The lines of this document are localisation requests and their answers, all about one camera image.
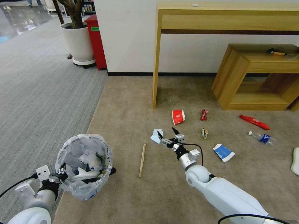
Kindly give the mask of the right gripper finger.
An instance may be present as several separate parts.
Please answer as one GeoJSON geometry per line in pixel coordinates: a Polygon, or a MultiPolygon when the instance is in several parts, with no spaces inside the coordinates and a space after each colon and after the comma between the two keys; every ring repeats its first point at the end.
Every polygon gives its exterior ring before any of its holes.
{"type": "Polygon", "coordinates": [[[171,141],[169,139],[165,139],[159,131],[157,131],[157,134],[158,134],[158,137],[159,137],[159,140],[160,140],[159,144],[164,145],[166,147],[171,146],[171,141]]]}
{"type": "Polygon", "coordinates": [[[175,134],[175,137],[174,139],[177,141],[177,142],[184,142],[185,141],[185,135],[184,134],[181,134],[177,129],[175,129],[174,127],[172,127],[172,130],[175,134]]]}

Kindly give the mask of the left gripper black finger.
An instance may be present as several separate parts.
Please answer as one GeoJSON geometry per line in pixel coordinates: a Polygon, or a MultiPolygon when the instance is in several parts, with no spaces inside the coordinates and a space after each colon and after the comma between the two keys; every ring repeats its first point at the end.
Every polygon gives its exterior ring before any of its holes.
{"type": "Polygon", "coordinates": [[[65,181],[68,178],[65,167],[61,167],[56,171],[58,181],[65,181]]]}

